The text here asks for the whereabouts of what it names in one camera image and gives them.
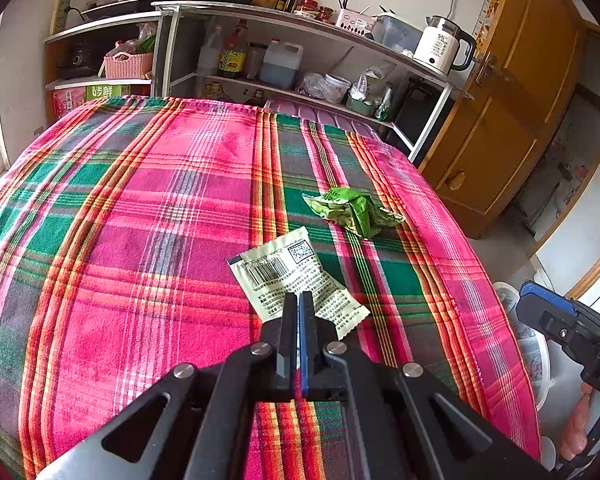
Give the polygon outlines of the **person's right hand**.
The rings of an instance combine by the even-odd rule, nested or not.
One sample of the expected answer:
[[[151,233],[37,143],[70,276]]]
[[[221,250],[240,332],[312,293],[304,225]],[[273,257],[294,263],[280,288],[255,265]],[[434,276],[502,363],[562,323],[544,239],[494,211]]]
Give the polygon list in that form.
[[[581,384],[581,396],[569,415],[559,442],[559,455],[573,460],[588,445],[588,422],[593,408],[600,408],[600,396],[586,382]]]

